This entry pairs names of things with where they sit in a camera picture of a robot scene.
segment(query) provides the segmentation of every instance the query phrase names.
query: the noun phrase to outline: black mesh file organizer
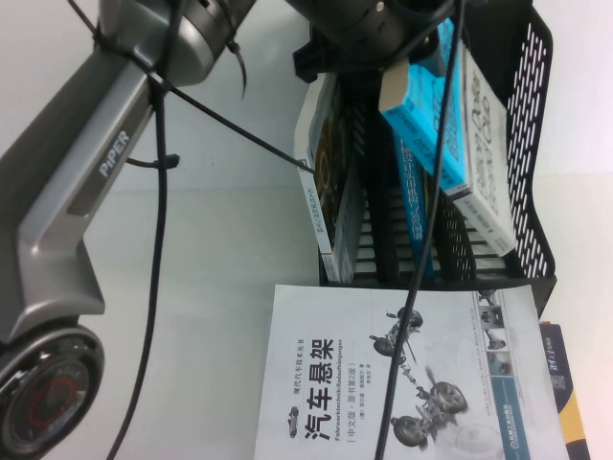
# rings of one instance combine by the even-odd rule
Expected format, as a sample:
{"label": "black mesh file organizer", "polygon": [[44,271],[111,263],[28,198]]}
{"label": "black mesh file organizer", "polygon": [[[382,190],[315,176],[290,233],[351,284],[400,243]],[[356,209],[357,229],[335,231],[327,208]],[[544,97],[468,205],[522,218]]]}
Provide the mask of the black mesh file organizer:
{"label": "black mesh file organizer", "polygon": [[[508,109],[508,176],[516,249],[504,260],[484,254],[484,241],[443,195],[434,233],[435,261],[440,269],[429,290],[490,290],[531,285],[539,315],[556,284],[556,262],[538,220],[533,177],[553,55],[552,35],[526,0],[497,0],[466,12],[465,42],[498,98]],[[398,237],[390,196],[398,186],[391,132],[377,112],[380,76],[377,72],[341,74],[350,104],[365,114],[360,149],[360,175],[365,189],[367,229],[362,248],[375,257],[374,270],[356,273],[357,288],[404,288],[410,261]],[[332,286],[320,269],[322,286]]]}

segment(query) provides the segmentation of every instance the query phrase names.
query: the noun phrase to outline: wheel illustration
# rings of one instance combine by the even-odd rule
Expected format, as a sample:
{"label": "wheel illustration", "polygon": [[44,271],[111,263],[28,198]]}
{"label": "wheel illustration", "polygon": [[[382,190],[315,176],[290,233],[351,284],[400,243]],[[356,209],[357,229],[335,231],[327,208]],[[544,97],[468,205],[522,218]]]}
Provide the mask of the wheel illustration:
{"label": "wheel illustration", "polygon": [[439,381],[434,384],[430,391],[433,397],[439,400],[443,406],[443,410],[449,414],[457,414],[468,407],[466,398],[456,385]]}
{"label": "wheel illustration", "polygon": [[420,427],[420,421],[413,417],[404,416],[392,419],[392,425],[396,439],[407,448],[418,446],[427,437]]}
{"label": "wheel illustration", "polygon": [[488,350],[502,350],[507,346],[507,342],[504,340],[498,340],[497,342],[493,342],[488,346]]}
{"label": "wheel illustration", "polygon": [[380,355],[391,357],[394,354],[394,345],[392,345],[392,343],[387,338],[378,338],[377,340],[375,340],[373,346],[375,347],[376,352]]}
{"label": "wheel illustration", "polygon": [[[402,307],[400,310],[398,310],[398,319],[400,319],[404,314],[404,309],[405,307]],[[409,326],[412,328],[419,328],[422,324],[423,318],[421,317],[421,314],[415,310],[411,311],[411,316],[409,317]]]}

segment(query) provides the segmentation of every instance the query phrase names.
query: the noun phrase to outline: book cover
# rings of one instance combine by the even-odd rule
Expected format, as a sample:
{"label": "book cover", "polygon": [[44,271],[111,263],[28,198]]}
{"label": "book cover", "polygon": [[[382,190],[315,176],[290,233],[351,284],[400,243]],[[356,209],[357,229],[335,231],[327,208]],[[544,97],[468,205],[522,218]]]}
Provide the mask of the book cover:
{"label": "book cover", "polygon": [[540,333],[568,456],[570,460],[590,460],[562,329],[557,324],[541,323]]}
{"label": "book cover", "polygon": [[[427,227],[424,184],[421,180],[421,165],[415,158],[413,152],[406,146],[404,141],[400,139],[400,136],[398,136],[396,132],[394,132],[393,135],[409,239],[411,241],[411,249],[415,264],[417,264],[421,257],[423,236]],[[426,248],[426,250],[426,257],[428,259],[426,261],[423,277],[431,280],[434,279],[432,254],[429,247]]]}
{"label": "book cover", "polygon": [[[453,26],[439,28],[450,48]],[[499,256],[515,248],[507,183],[507,110],[468,49],[460,48],[445,127],[441,187]],[[379,110],[430,173],[444,79],[404,59],[383,76]]]}
{"label": "book cover", "polygon": [[326,274],[331,282],[353,278],[364,200],[340,87],[333,74],[309,86],[294,134],[299,171]]}
{"label": "book cover", "polygon": [[[256,460],[372,460],[406,291],[277,286]],[[530,287],[420,291],[387,459],[568,458]]]}

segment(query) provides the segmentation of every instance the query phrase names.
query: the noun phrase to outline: blue book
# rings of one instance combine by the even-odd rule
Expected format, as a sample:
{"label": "blue book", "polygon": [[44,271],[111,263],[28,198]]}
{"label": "blue book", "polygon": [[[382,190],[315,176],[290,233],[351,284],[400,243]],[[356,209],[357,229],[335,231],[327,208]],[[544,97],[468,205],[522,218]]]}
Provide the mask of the blue book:
{"label": "blue book", "polygon": [[[443,58],[453,24],[439,26]],[[507,109],[465,48],[458,50],[445,124],[441,188],[499,256],[515,248],[507,183]],[[379,111],[432,175],[445,78],[403,59],[383,74]]]}
{"label": "blue book", "polygon": [[[443,59],[448,60],[453,24],[450,20],[439,26]],[[466,159],[462,123],[461,65],[454,74],[453,90],[447,116],[443,150],[441,188],[449,192],[466,183]],[[388,69],[383,77],[379,109],[383,117],[398,132],[407,146],[432,175],[444,79],[437,78],[420,65],[409,65],[407,59]]]}
{"label": "blue book", "polygon": [[[411,252],[417,268],[417,263],[423,251],[423,235],[426,228],[426,204],[423,182],[421,180],[421,165],[396,132],[394,132],[394,146],[400,175],[400,188],[406,211],[406,223],[409,227]],[[425,264],[423,277],[427,280],[432,280],[434,279],[434,266],[432,265],[432,254],[429,247],[427,251],[428,259]]]}

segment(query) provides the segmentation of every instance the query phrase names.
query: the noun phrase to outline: car suspension illustration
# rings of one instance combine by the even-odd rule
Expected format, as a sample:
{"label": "car suspension illustration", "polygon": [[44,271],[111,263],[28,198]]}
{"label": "car suspension illustration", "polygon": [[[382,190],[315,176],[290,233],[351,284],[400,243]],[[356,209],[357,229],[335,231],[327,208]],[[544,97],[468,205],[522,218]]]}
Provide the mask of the car suspension illustration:
{"label": "car suspension illustration", "polygon": [[482,300],[485,300],[486,302],[488,302],[488,304],[493,307],[495,304],[494,302],[494,292],[496,292],[496,289],[486,289],[486,290],[479,290],[479,302],[481,302]]}
{"label": "car suspension illustration", "polygon": [[502,350],[507,346],[507,342],[505,342],[502,338],[498,338],[491,331],[484,331],[489,339],[488,350]]}
{"label": "car suspension illustration", "polygon": [[[390,357],[394,352],[397,337],[400,329],[400,318],[404,313],[404,308],[394,315],[387,313],[390,318],[397,319],[397,323],[383,337],[371,335],[371,339],[375,341],[373,346],[375,350],[383,356]],[[423,324],[421,315],[413,310],[409,318],[408,331],[406,336],[406,345],[411,351],[409,344],[409,336],[415,333]],[[415,355],[411,351],[413,360],[417,363]],[[455,414],[468,409],[468,403],[460,388],[446,381],[436,381],[430,368],[426,368],[426,374],[432,383],[430,391],[426,391],[421,385],[418,385],[417,380],[411,375],[411,368],[406,364],[406,354],[404,347],[402,349],[402,357],[400,360],[400,368],[402,375],[406,377],[418,390],[417,397],[423,401],[421,405],[416,405],[418,417],[402,416],[394,417],[390,422],[394,427],[396,438],[409,448],[414,448],[423,445],[428,435],[435,438],[439,429],[444,428],[449,419]]]}

